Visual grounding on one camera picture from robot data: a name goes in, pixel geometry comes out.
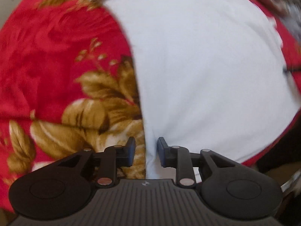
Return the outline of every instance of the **white logo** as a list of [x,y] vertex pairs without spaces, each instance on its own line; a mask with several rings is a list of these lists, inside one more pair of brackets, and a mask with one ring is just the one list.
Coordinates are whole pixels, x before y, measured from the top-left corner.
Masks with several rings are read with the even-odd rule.
[[142,183],[142,185],[143,185],[143,186],[147,186],[147,185],[150,185],[150,183],[147,182],[147,181],[144,181],[144,182]]

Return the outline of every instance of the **red blanket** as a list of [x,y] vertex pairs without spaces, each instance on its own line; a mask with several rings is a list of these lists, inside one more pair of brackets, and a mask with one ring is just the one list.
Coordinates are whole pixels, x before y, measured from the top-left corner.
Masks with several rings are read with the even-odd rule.
[[[300,47],[279,20],[277,30],[287,64],[297,65]],[[301,89],[300,76],[295,79]],[[103,7],[86,0],[23,0],[0,31],[0,84],[0,207],[11,210],[8,189],[18,176],[85,147],[100,152],[124,145],[130,136],[137,144],[134,165],[120,176],[144,178],[130,49]]]

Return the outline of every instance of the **ribbed gray surface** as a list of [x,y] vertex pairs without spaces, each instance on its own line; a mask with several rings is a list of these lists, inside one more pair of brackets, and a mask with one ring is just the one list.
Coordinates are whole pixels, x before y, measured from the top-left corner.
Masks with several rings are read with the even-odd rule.
[[169,179],[123,179],[100,189],[91,202],[72,216],[35,221],[19,216],[11,226],[281,226],[273,218],[240,222],[209,210],[195,191],[176,187]]

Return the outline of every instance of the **red fabric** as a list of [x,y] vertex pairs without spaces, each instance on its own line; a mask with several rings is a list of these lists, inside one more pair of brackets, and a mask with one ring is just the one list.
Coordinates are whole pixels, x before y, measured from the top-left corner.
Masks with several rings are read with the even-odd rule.
[[[267,16],[267,9],[255,0]],[[74,80],[84,72],[99,67],[115,76],[122,55],[130,56],[130,49],[119,25],[104,9],[87,11],[76,0],[60,6],[37,8],[40,0],[23,0],[0,31],[0,207],[12,210],[8,201],[10,184],[18,177],[11,174],[7,158],[13,152],[9,120],[29,134],[30,114],[41,120],[60,123],[66,106],[86,97]],[[283,54],[288,65],[297,65],[300,55],[296,41],[278,19],[277,30],[283,40]],[[102,42],[77,62],[82,50],[91,47],[96,38]],[[106,54],[104,60],[97,60]],[[301,89],[301,76],[294,75]],[[254,164],[273,145],[244,164]],[[51,161],[40,148],[36,148],[35,161]]]

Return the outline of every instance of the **screw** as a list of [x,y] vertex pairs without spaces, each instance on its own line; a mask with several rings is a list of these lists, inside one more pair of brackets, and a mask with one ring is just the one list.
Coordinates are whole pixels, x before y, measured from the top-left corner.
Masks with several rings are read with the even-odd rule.
[[183,186],[191,186],[195,183],[195,181],[193,181],[193,179],[191,178],[182,178],[180,180],[180,184]]
[[97,183],[99,185],[110,185],[112,182],[113,182],[112,179],[108,177],[101,177],[97,180]]

